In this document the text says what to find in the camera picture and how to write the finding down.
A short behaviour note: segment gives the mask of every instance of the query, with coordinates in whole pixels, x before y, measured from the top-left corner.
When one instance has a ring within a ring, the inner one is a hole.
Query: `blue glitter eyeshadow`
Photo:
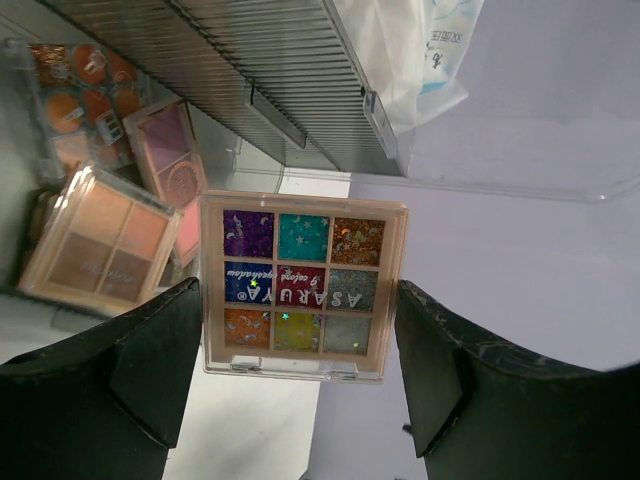
[[[225,262],[225,300],[271,305],[273,267],[259,263]]]
[[[278,257],[282,260],[324,262],[329,242],[329,218],[280,215]]]

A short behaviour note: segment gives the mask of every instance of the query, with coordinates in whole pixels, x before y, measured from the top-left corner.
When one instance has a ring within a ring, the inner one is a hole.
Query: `glitter eyeshadow palette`
[[[196,199],[206,189],[187,104],[182,100],[155,103],[126,118],[124,125],[145,187],[184,210],[174,248],[174,261],[184,268],[198,253]]]
[[[23,70],[47,146],[42,175],[57,180],[89,159],[112,170],[134,162],[121,120],[146,104],[146,79],[97,44],[9,40]]]
[[[82,166],[58,197],[19,287],[105,313],[149,300],[182,214],[96,166]]]
[[[200,210],[207,371],[382,379],[403,205],[213,192]]]

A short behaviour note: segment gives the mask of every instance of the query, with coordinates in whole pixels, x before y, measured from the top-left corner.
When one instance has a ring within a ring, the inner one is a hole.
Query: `pink powder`
[[[183,265],[193,260],[195,254],[189,255],[190,252],[198,246],[200,237],[200,211],[198,209],[198,200],[191,202],[184,210],[184,217],[180,224],[180,232],[176,241],[176,248]]]

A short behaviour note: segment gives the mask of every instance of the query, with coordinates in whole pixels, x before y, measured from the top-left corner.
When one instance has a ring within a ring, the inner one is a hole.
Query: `clear plastic case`
[[[5,41],[22,75],[44,143],[40,176],[56,183],[82,162],[123,169],[135,158],[122,119],[148,103],[148,81],[129,62],[98,44]]]
[[[404,205],[214,192],[200,210],[206,371],[382,379]]]
[[[125,130],[147,190],[184,211],[174,261],[185,268],[198,254],[198,196],[207,190],[187,103],[156,102],[129,115]]]
[[[151,299],[182,212],[92,164],[58,197],[20,280],[35,296],[120,314]]]

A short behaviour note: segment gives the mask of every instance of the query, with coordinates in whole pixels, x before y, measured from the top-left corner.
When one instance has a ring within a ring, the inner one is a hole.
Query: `teal glitter eyeshadow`
[[[282,260],[324,262],[329,242],[329,218],[280,215],[278,257]]]

